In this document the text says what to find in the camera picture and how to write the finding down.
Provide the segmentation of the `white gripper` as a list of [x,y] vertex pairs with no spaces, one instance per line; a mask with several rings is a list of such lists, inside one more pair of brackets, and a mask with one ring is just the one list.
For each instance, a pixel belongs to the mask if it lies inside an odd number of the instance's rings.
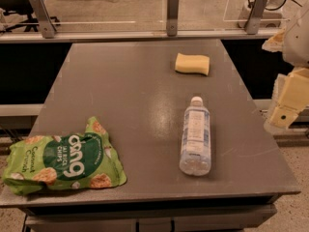
[[287,24],[266,40],[262,49],[282,52],[285,62],[295,66],[287,75],[275,79],[264,129],[269,133],[287,130],[309,105],[309,1]]

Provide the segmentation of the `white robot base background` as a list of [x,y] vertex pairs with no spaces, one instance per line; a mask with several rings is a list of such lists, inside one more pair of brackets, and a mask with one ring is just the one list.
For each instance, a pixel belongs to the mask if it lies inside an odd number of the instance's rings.
[[[274,25],[278,26],[280,24],[279,20],[283,18],[282,7],[287,0],[267,0],[266,6],[262,13],[258,13],[258,17],[261,20],[265,20],[263,23],[265,27]],[[244,3],[242,10],[239,14],[239,27],[244,28],[247,20],[251,16],[251,11],[254,8],[254,1],[248,0]]]

